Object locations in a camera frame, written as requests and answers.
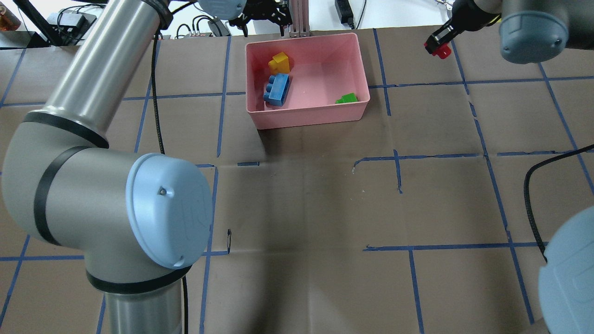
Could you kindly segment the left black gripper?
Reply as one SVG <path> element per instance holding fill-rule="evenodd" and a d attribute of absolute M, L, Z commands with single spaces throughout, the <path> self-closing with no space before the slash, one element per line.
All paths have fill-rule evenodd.
<path fill-rule="evenodd" d="M 247 24 L 252 20 L 267 20 L 279 27 L 280 36 L 291 25 L 291 13 L 288 0 L 247 0 L 240 15 L 230 20 L 230 26 L 237 27 L 248 36 Z"/>

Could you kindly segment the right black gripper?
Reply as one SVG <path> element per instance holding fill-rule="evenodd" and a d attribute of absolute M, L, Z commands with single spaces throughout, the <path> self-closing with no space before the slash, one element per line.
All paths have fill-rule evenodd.
<path fill-rule="evenodd" d="M 475 32 L 493 25 L 501 18 L 501 13 L 500 0 L 456 0 L 450 20 L 427 38 L 424 48 L 431 55 L 437 47 L 449 44 L 462 32 Z"/>

